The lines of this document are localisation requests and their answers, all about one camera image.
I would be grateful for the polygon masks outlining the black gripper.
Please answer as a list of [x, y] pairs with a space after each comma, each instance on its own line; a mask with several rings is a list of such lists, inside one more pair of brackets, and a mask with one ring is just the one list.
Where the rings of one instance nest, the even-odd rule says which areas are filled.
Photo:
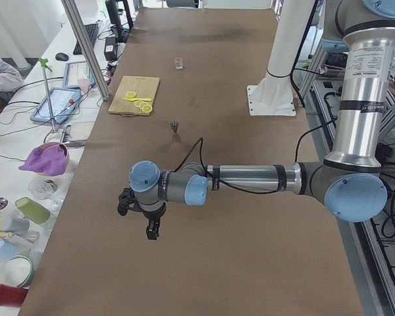
[[157, 201], [153, 204], [141, 204], [144, 216], [148, 219], [148, 226], [146, 228], [146, 235], [148, 240], [155, 240], [159, 237], [159, 227], [161, 217], [165, 214], [166, 203], [164, 201]]

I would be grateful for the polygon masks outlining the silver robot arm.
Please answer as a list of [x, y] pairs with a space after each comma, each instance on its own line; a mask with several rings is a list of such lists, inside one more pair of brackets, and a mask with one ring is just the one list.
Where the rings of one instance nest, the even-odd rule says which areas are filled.
[[324, 38], [342, 40], [349, 52], [333, 147], [322, 162], [250, 166], [183, 161], [173, 171], [162, 171], [151, 161], [140, 161], [130, 168], [118, 213], [143, 214], [147, 237], [155, 240], [167, 202], [203, 205], [208, 191], [227, 187], [257, 195], [291, 191], [311, 196], [335, 217], [353, 223], [378, 215], [387, 191], [375, 150], [395, 48], [395, 1], [327, 1]]

